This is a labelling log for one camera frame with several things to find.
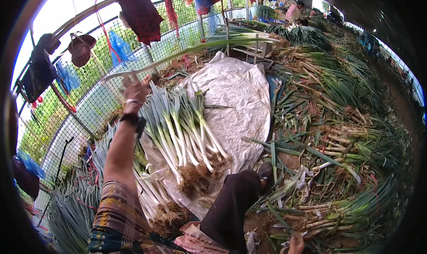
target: black pants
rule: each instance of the black pants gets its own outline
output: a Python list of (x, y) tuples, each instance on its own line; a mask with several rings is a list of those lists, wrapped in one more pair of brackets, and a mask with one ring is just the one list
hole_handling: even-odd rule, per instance
[(228, 175), (200, 230), (230, 253), (246, 254), (245, 213), (258, 200), (260, 190), (260, 177), (254, 170)]

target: foot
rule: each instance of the foot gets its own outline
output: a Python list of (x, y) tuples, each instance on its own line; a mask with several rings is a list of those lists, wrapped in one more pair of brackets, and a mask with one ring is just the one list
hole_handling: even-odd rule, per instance
[(268, 182), (273, 177), (273, 166), (271, 162), (264, 162), (258, 169), (258, 175), (261, 180), (261, 194), (264, 194)]

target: knee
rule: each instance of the knee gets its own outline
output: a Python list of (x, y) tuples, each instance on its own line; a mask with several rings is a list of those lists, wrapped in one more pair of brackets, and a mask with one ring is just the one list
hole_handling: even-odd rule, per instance
[(239, 184), (252, 183), (261, 186), (261, 181), (260, 177), (258, 176), (258, 173), (252, 169), (246, 169), (235, 174), (230, 174), (225, 178), (224, 183), (225, 182), (227, 182), (228, 184), (230, 184), (231, 182)]

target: black wristwatch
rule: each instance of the black wristwatch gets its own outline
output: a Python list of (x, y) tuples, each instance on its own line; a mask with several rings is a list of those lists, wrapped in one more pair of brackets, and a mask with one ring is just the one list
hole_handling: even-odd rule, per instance
[(137, 139), (140, 139), (142, 132), (144, 131), (144, 128), (145, 128), (146, 120), (142, 117), (138, 117), (138, 115), (134, 113), (123, 114), (122, 117), (120, 118), (120, 121), (122, 122), (125, 120), (130, 121), (132, 126), (136, 128)]

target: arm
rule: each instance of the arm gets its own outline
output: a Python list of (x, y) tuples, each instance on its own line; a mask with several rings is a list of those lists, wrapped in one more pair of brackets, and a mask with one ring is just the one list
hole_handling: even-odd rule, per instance
[[(126, 99), (134, 99), (136, 102), (126, 103), (124, 113), (138, 114), (141, 105), (145, 102), (147, 86), (142, 85), (136, 75), (134, 81), (123, 78), (122, 94)], [(133, 160), (135, 152), (136, 127), (130, 121), (122, 121), (117, 128), (110, 149), (107, 153), (104, 166), (104, 182), (116, 180), (125, 184), (131, 192), (136, 193), (135, 176), (133, 175)]]

